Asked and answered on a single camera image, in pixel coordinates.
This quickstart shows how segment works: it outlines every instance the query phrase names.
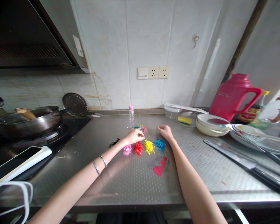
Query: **hand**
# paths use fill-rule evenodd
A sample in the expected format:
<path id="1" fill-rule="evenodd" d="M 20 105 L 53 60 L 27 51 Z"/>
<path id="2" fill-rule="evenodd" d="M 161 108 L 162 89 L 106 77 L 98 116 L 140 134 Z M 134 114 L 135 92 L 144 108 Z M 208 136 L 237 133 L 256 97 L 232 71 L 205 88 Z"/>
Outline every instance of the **hand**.
<path id="1" fill-rule="evenodd" d="M 138 141 L 142 141 L 145 139 L 145 136 L 142 131 L 138 129 L 132 129 L 126 137 L 123 138 L 126 145 L 134 144 Z"/>
<path id="2" fill-rule="evenodd" d="M 156 128 L 159 133 L 164 137 L 166 138 L 167 141 L 171 141 L 173 140 L 173 135 L 171 133 L 171 128 L 168 126 L 168 125 L 161 125 L 159 127 Z"/>

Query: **wall tile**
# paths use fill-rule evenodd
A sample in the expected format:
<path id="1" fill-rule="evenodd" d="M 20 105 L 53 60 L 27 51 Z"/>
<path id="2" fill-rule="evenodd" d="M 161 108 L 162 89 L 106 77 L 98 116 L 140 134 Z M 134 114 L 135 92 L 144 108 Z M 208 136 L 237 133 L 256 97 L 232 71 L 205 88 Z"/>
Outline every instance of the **wall tile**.
<path id="1" fill-rule="evenodd" d="M 102 110 L 128 109 L 130 99 L 101 99 Z"/>
<path id="2" fill-rule="evenodd" d="M 32 95 L 37 101 L 55 101 L 64 96 L 61 86 L 30 86 Z"/>
<path id="3" fill-rule="evenodd" d="M 97 100 L 98 95 L 92 74 L 58 75 L 64 93 L 77 93 L 85 100 Z"/>
<path id="4" fill-rule="evenodd" d="M 61 101 L 64 95 L 56 75 L 26 76 L 25 83 L 37 101 Z"/>
<path id="5" fill-rule="evenodd" d="M 91 100 L 86 98 L 85 101 L 87 103 L 87 110 L 101 110 L 99 100 Z"/>
<path id="6" fill-rule="evenodd" d="M 34 101 L 22 76 L 0 77 L 0 97 L 6 102 Z"/>
<path id="7" fill-rule="evenodd" d="M 27 108 L 29 110 L 40 107 L 39 104 L 35 101 L 8 102 L 7 104 L 11 109 L 10 112 L 15 112 L 14 109 L 21 107 Z"/>
<path id="8" fill-rule="evenodd" d="M 126 1 L 131 98 L 160 98 L 164 80 L 138 80 L 138 67 L 165 66 L 174 1 Z"/>
<path id="9" fill-rule="evenodd" d="M 45 106 L 57 106 L 59 107 L 60 110 L 63 109 L 62 106 L 62 100 L 48 100 L 48 101 L 43 101 L 43 100 L 38 100 L 37 101 L 40 107 L 45 107 Z"/>
<path id="10" fill-rule="evenodd" d="M 161 108 L 161 98 L 131 99 L 134 109 Z"/>
<path id="11" fill-rule="evenodd" d="M 168 53 L 170 76 L 165 79 L 164 98 L 193 95 L 221 4 L 222 0 L 176 1 Z M 195 48 L 194 34 L 199 36 Z"/>
<path id="12" fill-rule="evenodd" d="M 124 1 L 74 4 L 99 97 L 129 98 Z"/>

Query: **soy sauce bottle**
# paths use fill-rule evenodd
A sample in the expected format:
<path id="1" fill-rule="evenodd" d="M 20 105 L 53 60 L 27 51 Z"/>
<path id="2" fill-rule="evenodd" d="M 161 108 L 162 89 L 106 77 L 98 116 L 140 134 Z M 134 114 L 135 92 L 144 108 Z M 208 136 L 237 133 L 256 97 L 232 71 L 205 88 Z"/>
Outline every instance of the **soy sauce bottle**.
<path id="1" fill-rule="evenodd" d="M 262 96 L 244 113 L 241 113 L 235 120 L 235 124 L 245 124 L 248 125 L 254 120 L 257 113 L 264 107 L 264 98 L 268 95 L 270 91 L 264 91 Z"/>

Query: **red paper scrap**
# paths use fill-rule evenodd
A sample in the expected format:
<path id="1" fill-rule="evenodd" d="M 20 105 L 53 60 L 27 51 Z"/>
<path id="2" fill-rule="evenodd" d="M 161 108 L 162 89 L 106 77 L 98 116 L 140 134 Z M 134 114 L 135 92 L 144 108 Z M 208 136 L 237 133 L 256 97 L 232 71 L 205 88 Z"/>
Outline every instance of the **red paper scrap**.
<path id="1" fill-rule="evenodd" d="M 166 161 L 167 161 L 167 158 L 166 157 L 163 157 L 164 158 L 164 161 L 161 160 L 159 163 L 162 165 L 162 166 L 155 166 L 153 168 L 153 171 L 155 174 L 157 174 L 158 176 L 162 176 L 163 174 L 163 170 L 164 170 L 164 167 L 165 167 L 165 164 L 166 164 Z"/>

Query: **kitchen knife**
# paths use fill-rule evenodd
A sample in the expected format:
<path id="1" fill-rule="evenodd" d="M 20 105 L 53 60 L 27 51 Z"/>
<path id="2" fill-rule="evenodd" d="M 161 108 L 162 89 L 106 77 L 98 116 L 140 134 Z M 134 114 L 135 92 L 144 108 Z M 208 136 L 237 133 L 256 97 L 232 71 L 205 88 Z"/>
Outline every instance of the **kitchen knife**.
<path id="1" fill-rule="evenodd" d="M 249 169 L 251 174 L 259 179 L 262 183 L 267 185 L 269 188 L 273 190 L 277 190 L 280 193 L 280 181 L 276 180 L 269 174 L 263 172 L 261 169 L 256 167 L 257 161 L 247 158 L 242 154 L 239 154 L 233 150 L 231 150 L 231 147 L 220 141 L 219 139 L 212 139 L 212 140 L 204 140 L 204 142 L 217 151 L 221 152 L 228 158 L 232 159 L 234 162 L 242 165 L 243 167 Z"/>

